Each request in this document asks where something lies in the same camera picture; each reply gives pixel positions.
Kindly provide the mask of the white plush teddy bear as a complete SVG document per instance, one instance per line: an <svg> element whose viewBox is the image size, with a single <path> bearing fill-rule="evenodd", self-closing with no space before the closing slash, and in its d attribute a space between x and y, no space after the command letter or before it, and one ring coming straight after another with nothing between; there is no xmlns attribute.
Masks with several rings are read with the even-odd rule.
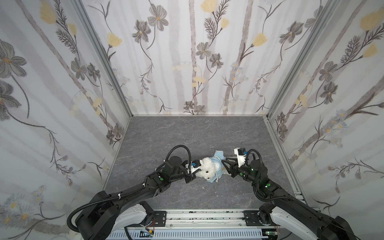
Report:
<svg viewBox="0 0 384 240"><path fill-rule="evenodd" d="M215 166L210 160L210 158L202 159L203 165L201 169L195 172L196 177L203 178L206 181L214 176Z"/></svg>

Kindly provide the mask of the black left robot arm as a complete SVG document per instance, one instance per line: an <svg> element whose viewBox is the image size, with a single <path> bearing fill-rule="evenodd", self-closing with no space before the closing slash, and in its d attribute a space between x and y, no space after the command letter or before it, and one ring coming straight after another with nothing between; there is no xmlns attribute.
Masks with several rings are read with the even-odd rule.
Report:
<svg viewBox="0 0 384 240"><path fill-rule="evenodd" d="M173 156L158 169L145 176L142 183L121 192L97 193L89 203L75 209L67 218L68 227L84 240L105 240L120 214L137 203L166 191L172 182L196 178L192 163Z"/></svg>

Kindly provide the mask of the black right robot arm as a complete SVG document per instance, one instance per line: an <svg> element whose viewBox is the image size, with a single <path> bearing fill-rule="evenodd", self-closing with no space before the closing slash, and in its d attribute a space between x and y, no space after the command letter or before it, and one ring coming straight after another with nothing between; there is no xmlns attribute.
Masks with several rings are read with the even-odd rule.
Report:
<svg viewBox="0 0 384 240"><path fill-rule="evenodd" d="M272 181L261 157L254 157L242 166L233 158L222 163L231 177L240 176L251 183L254 195L263 202L258 215L262 224L279 225L305 240L358 239L346 220L309 207Z"/></svg>

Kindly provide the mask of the light blue fleece hoodie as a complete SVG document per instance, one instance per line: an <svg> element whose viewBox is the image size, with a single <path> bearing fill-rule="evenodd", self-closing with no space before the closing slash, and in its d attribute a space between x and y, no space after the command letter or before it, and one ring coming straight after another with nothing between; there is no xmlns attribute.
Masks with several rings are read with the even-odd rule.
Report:
<svg viewBox="0 0 384 240"><path fill-rule="evenodd" d="M225 160L224 152L223 151L215 151L214 156L210 157L210 160L215 166L215 173L212 178L207 180L209 183L218 182L218 180L223 175L228 175L228 172L226 170L226 167L222 163L222 160Z"/></svg>

